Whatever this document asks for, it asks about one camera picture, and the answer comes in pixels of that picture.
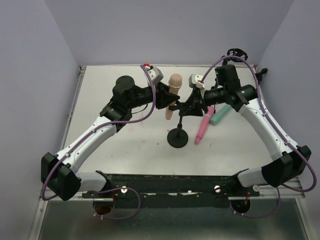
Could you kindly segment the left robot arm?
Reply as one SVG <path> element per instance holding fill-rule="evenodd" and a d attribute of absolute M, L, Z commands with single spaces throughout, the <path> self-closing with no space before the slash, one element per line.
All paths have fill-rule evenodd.
<path fill-rule="evenodd" d="M 85 160 L 108 138 L 126 124 L 132 124 L 132 109 L 151 104 L 152 109 L 163 109 L 179 100 L 173 92 L 175 82 L 141 88 L 128 75 L 119 77 L 112 89 L 110 102 L 102 109 L 95 122 L 73 143 L 56 154 L 46 153 L 41 159 L 43 189 L 49 188 L 63 201 L 78 192 L 100 192 L 108 178 L 100 171 L 79 173 Z"/>

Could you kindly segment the pink microphone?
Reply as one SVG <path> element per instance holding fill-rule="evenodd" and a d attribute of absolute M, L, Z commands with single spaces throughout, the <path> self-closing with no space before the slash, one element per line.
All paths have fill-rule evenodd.
<path fill-rule="evenodd" d="M 206 133 L 206 130 L 208 128 L 208 125 L 210 123 L 210 120 L 211 120 L 211 118 L 212 118 L 212 116 L 214 114 L 215 114 L 215 107 L 214 106 L 210 106 L 208 108 L 207 113 L 204 114 L 202 122 L 200 124 L 199 129 L 198 129 L 198 132 L 196 134 L 196 138 L 195 138 L 195 141 L 194 141 L 194 143 L 196 145 L 198 145 L 202 141 L 202 139 L 203 139 L 203 137 L 204 137 L 204 135 Z"/>

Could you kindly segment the black round-base clip stand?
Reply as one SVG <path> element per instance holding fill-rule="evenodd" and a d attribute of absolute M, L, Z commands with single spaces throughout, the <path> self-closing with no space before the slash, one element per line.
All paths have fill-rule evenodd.
<path fill-rule="evenodd" d="M 187 132 L 183 130 L 182 124 L 185 107 L 183 103 L 176 101 L 175 105 L 169 107 L 169 110 L 172 110 L 173 112 L 178 111 L 179 122 L 176 128 L 173 128 L 168 132 L 167 142 L 171 147 L 180 149 L 186 146 L 189 141 L 189 136 Z"/>

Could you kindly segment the black tripod shock-mount stand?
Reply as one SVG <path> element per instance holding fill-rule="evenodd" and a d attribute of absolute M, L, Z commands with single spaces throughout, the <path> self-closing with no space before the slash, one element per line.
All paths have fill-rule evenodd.
<path fill-rule="evenodd" d="M 236 56 L 245 61 L 248 59 L 248 54 L 239 48 L 231 48 L 227 51 L 227 56 Z M 229 62 L 241 63 L 241 60 L 234 57 L 228 57 L 222 61 L 222 66 L 215 69 L 216 82 L 219 86 L 223 86 L 225 83 L 237 80 L 238 73 L 236 67 Z"/>

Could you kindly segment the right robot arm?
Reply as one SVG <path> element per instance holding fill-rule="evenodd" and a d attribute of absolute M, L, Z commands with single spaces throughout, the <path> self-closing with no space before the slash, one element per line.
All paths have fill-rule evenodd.
<path fill-rule="evenodd" d="M 306 145 L 300 146 L 277 123 L 268 112 L 258 86 L 241 85 L 236 67 L 231 64 L 215 68 L 215 77 L 217 87 L 205 90 L 204 76 L 192 74 L 188 80 L 192 93 L 186 102 L 177 107 L 184 116 L 202 116 L 210 106 L 225 103 L 252 126 L 272 161 L 267 165 L 239 172 L 238 182 L 243 187 L 278 187 L 299 176 L 305 168 L 316 179 L 309 164 L 311 150 Z"/>

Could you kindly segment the beige microphone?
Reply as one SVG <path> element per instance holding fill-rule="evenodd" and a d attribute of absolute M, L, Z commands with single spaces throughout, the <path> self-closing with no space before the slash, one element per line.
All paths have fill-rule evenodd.
<path fill-rule="evenodd" d="M 168 81 L 169 93 L 177 95 L 180 88 L 183 85 L 183 78 L 180 74 L 174 73 L 170 76 Z M 173 115 L 173 111 L 169 109 L 170 106 L 173 106 L 175 102 L 169 104 L 165 109 L 165 119 L 170 120 Z"/>

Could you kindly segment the teal microphone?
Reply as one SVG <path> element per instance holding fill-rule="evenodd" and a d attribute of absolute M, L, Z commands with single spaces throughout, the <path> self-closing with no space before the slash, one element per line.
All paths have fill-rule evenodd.
<path fill-rule="evenodd" d="M 232 107 L 230 105 L 225 105 L 218 112 L 214 113 L 209 123 L 214 126 L 217 125 L 231 109 Z"/>

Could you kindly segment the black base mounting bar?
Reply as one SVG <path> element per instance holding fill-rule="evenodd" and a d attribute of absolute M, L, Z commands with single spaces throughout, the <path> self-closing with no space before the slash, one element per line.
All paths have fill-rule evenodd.
<path fill-rule="evenodd" d="M 88 191 L 84 199 L 104 206 L 115 201 L 117 209 L 141 208 L 227 208 L 229 199 L 258 197 L 252 187 L 243 187 L 235 175 L 145 175 L 108 174 L 103 193 Z"/>

